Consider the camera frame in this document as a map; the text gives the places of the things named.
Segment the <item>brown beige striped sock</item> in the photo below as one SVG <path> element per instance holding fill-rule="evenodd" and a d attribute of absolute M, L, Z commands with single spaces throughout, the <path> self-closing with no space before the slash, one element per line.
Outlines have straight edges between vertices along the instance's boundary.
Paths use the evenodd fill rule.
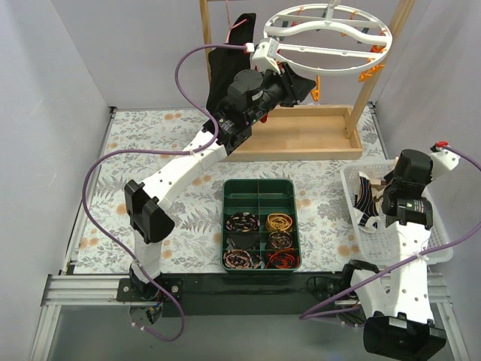
<path fill-rule="evenodd" d="M 373 180 L 371 182 L 371 189 L 373 192 L 374 199 L 380 199 L 383 195 L 384 189 L 387 187 L 388 183 L 385 180 Z"/>

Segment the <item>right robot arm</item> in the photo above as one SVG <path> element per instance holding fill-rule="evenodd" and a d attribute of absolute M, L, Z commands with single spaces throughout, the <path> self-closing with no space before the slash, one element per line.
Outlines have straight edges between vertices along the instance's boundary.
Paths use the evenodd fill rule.
<path fill-rule="evenodd" d="M 350 261 L 340 279 L 342 294 L 357 299 L 366 316 L 363 343 L 368 353 L 396 360 L 428 360 L 446 344 L 434 325 L 428 298 L 428 245 L 433 226 L 431 203 L 423 196 L 434 163 L 418 150 L 403 150 L 387 174 L 382 213 L 394 260 L 384 289 L 381 272 L 366 262 Z"/>

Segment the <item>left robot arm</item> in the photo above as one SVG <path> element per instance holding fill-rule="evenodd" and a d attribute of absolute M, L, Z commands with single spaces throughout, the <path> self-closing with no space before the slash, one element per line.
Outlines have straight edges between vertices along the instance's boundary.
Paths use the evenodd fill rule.
<path fill-rule="evenodd" d="M 239 71 L 225 95 L 214 107 L 214 121 L 207 121 L 185 156 L 140 183 L 124 187 L 127 213 L 135 236 L 135 256 L 129 277 L 135 293 L 143 300 L 155 299 L 160 291 L 162 241 L 175 227 L 167 211 L 174 200 L 212 165 L 224 160 L 252 134 L 254 123 L 277 106 L 292 108 L 309 96 L 314 80 L 296 74 L 288 63 L 280 71 Z"/>

